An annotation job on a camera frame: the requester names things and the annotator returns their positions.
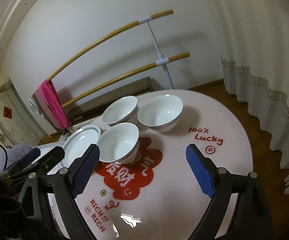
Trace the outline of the white floor fan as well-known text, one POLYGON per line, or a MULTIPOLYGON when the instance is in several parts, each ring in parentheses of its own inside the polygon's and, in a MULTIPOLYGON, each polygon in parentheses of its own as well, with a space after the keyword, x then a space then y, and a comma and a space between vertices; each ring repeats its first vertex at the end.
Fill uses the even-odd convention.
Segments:
POLYGON ((35 115, 37 116, 42 115, 42 111, 41 111, 39 104, 36 103, 36 101, 33 98, 29 99, 28 103, 35 115))

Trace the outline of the white door with red sign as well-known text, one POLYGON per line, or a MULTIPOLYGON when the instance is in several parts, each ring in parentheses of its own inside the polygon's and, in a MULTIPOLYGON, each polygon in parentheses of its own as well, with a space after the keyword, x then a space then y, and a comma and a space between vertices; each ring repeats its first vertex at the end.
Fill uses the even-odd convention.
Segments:
POLYGON ((15 144, 36 146, 44 135, 11 89, 0 93, 0 127, 15 144))

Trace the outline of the pink towel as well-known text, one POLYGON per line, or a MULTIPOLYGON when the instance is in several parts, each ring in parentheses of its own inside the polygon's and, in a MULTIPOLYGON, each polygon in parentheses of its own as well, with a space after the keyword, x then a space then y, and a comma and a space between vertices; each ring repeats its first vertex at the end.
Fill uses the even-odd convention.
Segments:
POLYGON ((58 93, 52 81, 45 80, 39 87, 40 95, 43 97, 45 103, 51 109, 54 117, 58 121, 61 129, 67 129, 71 126, 71 122, 64 112, 58 93))

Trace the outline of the pink printed tablecloth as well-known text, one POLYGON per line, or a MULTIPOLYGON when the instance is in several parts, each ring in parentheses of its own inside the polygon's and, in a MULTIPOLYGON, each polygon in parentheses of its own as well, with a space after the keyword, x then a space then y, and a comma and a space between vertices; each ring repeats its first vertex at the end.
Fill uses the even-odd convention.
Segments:
POLYGON ((128 165, 98 163, 76 203, 97 239, 188 239, 210 198, 186 160, 195 144, 216 166, 233 174, 253 170, 248 136, 217 100, 189 90, 170 90, 183 101, 168 133, 139 125, 140 146, 128 165))

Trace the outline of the white lace curtain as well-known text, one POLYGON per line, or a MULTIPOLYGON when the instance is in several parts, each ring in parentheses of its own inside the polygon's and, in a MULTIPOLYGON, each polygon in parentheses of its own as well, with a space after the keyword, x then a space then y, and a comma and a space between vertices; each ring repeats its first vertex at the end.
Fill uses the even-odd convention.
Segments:
MULTIPOLYGON (((225 89, 272 135, 289 169, 289 0, 205 0, 220 46, 225 89)), ((285 178, 289 194, 289 175, 285 178)))

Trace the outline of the brown topped white tv cabinet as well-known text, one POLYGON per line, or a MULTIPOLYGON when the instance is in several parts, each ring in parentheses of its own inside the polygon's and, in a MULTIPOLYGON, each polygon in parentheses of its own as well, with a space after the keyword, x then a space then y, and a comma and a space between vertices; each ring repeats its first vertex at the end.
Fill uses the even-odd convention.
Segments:
POLYGON ((67 116, 71 124, 80 124, 86 120, 102 115, 107 107, 124 96, 138 96, 153 91, 151 78, 145 77, 74 107, 69 111, 67 116))

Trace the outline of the brown grey hanging cloth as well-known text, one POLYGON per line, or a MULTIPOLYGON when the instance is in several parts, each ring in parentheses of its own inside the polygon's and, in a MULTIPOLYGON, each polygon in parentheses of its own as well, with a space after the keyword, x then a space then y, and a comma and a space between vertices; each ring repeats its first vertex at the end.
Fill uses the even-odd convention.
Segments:
POLYGON ((53 128, 58 133, 65 133, 66 131, 60 128, 60 125, 56 118, 54 117, 51 109, 45 103, 43 97, 40 95, 39 90, 37 89, 34 94, 32 95, 32 98, 38 108, 38 111, 42 113, 42 115, 46 118, 46 120, 53 126, 53 128))

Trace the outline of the yellow and white drying rack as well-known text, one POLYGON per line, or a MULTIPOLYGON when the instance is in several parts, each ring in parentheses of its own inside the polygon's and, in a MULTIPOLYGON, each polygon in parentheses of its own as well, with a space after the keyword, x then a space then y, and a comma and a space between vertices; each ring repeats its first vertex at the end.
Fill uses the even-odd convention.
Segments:
POLYGON ((131 29, 149 25, 153 20, 172 14, 174 12, 170 9, 126 24, 99 38, 65 62, 46 79, 49 84, 52 84, 56 76, 64 77, 65 74, 73 74, 73 81, 68 86, 70 95, 59 99, 60 108, 65 109, 105 87, 141 72, 190 57, 189 52, 163 56, 159 51, 156 53, 157 58, 152 59, 150 63, 137 66, 136 59, 146 53, 146 47, 131 47, 132 42, 135 41, 134 38, 128 40, 133 34, 131 29))

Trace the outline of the white bowl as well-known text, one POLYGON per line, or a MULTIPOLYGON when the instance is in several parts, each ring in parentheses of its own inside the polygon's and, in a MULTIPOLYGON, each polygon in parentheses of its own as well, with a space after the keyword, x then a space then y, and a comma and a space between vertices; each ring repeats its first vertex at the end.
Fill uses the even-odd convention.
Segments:
POLYGON ((123 122, 137 124, 138 99, 136 96, 124 96, 113 102, 103 113, 102 122, 115 126, 123 122))
POLYGON ((156 96, 140 108, 138 121, 153 131, 170 132, 178 123, 184 104, 181 98, 171 94, 156 96))
POLYGON ((137 155, 140 132, 130 122, 117 124, 106 130, 99 138, 99 161, 103 163, 128 164, 137 155))

